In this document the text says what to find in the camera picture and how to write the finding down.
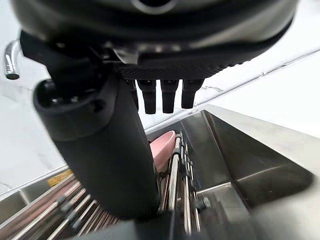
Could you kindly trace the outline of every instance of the stainless steel surface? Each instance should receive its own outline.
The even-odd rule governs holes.
[[[0,194],[0,229],[2,228],[2,223],[23,209],[27,205],[27,202],[33,202],[50,189],[47,179],[65,170],[66,167],[57,168],[49,172],[47,175],[37,177],[36,179],[26,182],[9,192]]]
[[[17,57],[20,52],[20,41],[11,41],[4,51],[4,73],[5,77],[9,80],[16,80],[20,77],[17,67]]]
[[[93,220],[97,217],[97,214],[101,211],[101,207],[97,206],[92,215],[89,217],[89,219],[86,221],[84,226],[81,228],[81,230],[78,232],[77,236],[81,236],[82,234],[87,233],[87,229],[92,224]]]
[[[109,226],[110,224],[112,224],[112,222],[115,220],[115,217],[112,215],[109,215],[108,218],[106,219],[104,225],[103,225],[103,229],[106,228],[107,226]]]
[[[251,215],[232,183],[198,192],[207,197],[212,208],[201,212],[201,224],[212,239],[265,239],[257,235]]]
[[[75,214],[77,214],[86,204],[87,202],[90,200],[91,196],[90,194],[87,195],[82,201],[81,203],[76,206],[76,208],[73,210],[73,212]],[[58,226],[58,228],[47,238],[47,240],[53,240],[56,237],[59,236],[59,234],[61,234],[61,232],[70,224],[70,219],[67,217],[61,224],[60,226]]]
[[[183,196],[183,222],[184,230],[187,235],[191,234],[191,209],[190,209],[190,189],[189,189],[189,178],[188,176],[183,177],[183,187],[184,187],[184,196]]]
[[[73,206],[86,193],[86,189],[82,188],[68,203]]]
[[[198,190],[230,181],[230,174],[201,112],[182,119],[184,137],[189,143],[189,157],[194,162]]]
[[[180,138],[175,140],[175,147],[180,148]],[[169,192],[168,192],[168,209],[174,210],[177,203],[178,192],[178,172],[179,172],[179,156],[175,154],[172,158],[172,167],[169,180]]]
[[[316,151],[320,149],[320,140],[219,107],[207,105],[201,110],[190,115],[181,114],[171,122],[161,123],[147,131],[149,140],[172,129],[184,132],[189,142],[189,157],[194,163],[192,167],[197,194],[200,198],[209,194],[212,208],[217,209],[215,217],[212,217],[212,212],[208,213],[210,210],[200,213],[201,229],[216,229],[217,226],[223,226],[224,223],[229,226],[230,223],[236,236],[246,236],[243,229],[248,232],[246,239],[264,239],[254,233],[259,218],[260,228],[263,231],[267,229],[263,237],[270,235],[276,240],[308,239],[302,228],[315,230],[316,224],[310,227],[300,218],[316,223],[312,221],[311,209],[318,209],[320,213],[320,184],[311,173],[320,169],[315,157],[320,156],[320,152]],[[305,202],[312,203],[312,207],[306,206]],[[290,216],[291,212],[295,213],[295,217],[288,221],[285,216]],[[271,224],[272,221],[285,226],[285,234],[280,233],[280,228]],[[306,235],[317,236],[312,239],[318,239],[315,233],[310,231]]]
[[[184,141],[183,134],[181,134],[181,141]],[[182,162],[185,162],[185,171],[189,171],[189,162],[185,153],[184,146],[181,145],[181,157]],[[191,205],[190,205],[190,181],[188,175],[182,176],[182,188],[183,188],[183,223],[184,231],[187,235],[191,235]]]
[[[55,196],[58,197],[67,192],[75,185],[74,176],[69,176],[63,182],[53,187],[32,204],[26,206],[21,211],[0,225],[0,239],[7,239],[15,235],[14,240],[20,239],[32,228],[35,228],[58,206]]]
[[[170,161],[169,169],[171,169],[172,168],[173,158],[170,158],[169,161]],[[162,212],[165,209],[167,209],[167,206],[168,206],[169,179],[170,179],[170,174],[168,173],[164,178],[163,191],[162,191],[162,195],[161,195],[160,211],[162,211]]]
[[[194,167],[193,165],[190,163],[189,160],[189,148],[188,148],[188,143],[185,143],[185,158],[188,159],[187,163],[188,163],[188,169],[190,170],[191,173],[191,179],[193,182],[195,182],[195,174],[194,174]],[[198,200],[198,194],[195,190],[192,191],[192,196],[194,200]],[[193,217],[194,217],[194,226],[195,226],[195,231],[196,232],[201,232],[201,224],[200,224],[200,217],[199,217],[199,211],[198,209],[195,207],[193,209]]]
[[[209,112],[204,114],[230,174],[251,208],[299,193],[312,184],[311,172]]]
[[[81,216],[79,217],[79,221],[82,221],[85,219],[85,217],[88,215],[88,213],[90,212],[90,210],[97,205],[97,201],[93,200],[90,205],[85,209],[85,211],[81,214]]]
[[[102,228],[104,222],[106,221],[107,217],[108,217],[108,213],[104,213],[101,218],[99,219],[99,222],[97,223],[96,227],[94,228],[94,231],[99,230],[100,228]]]
[[[98,213],[94,216],[91,224],[90,224],[90,225],[88,226],[88,228],[85,230],[85,232],[84,232],[85,234],[87,234],[87,233],[89,233],[89,232],[91,232],[92,230],[95,229],[95,227],[96,227],[96,225],[97,225],[100,217],[101,217],[103,214],[104,214],[104,211],[103,211],[103,209],[101,208],[101,209],[98,211]]]
[[[12,240],[19,240],[24,235],[26,235],[32,228],[40,224],[45,218],[49,216],[56,208],[58,207],[58,203],[55,201],[52,203],[44,212],[38,215],[28,226],[26,226],[22,231],[20,231],[16,236],[12,238]]]

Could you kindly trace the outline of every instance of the textured black surface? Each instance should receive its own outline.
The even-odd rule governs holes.
[[[172,66],[164,68],[144,68],[139,66],[119,67],[124,79],[129,80],[193,80],[205,79],[222,71],[227,66],[215,64]]]

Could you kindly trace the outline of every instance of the pink bowl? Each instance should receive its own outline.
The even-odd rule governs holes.
[[[175,148],[175,143],[175,131],[168,131],[150,143],[153,161],[158,172],[163,172],[166,170],[168,160],[170,159]]]

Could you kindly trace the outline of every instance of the stainless steel sink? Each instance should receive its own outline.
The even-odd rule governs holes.
[[[256,240],[253,210],[301,193],[312,185],[314,175],[210,111],[211,107],[205,106],[154,127],[146,131],[147,138],[153,141],[168,131],[183,131],[197,176],[198,196],[207,197],[212,206],[200,213],[203,226],[217,239],[245,236]],[[0,195],[0,224],[48,191],[47,179],[67,168]]]

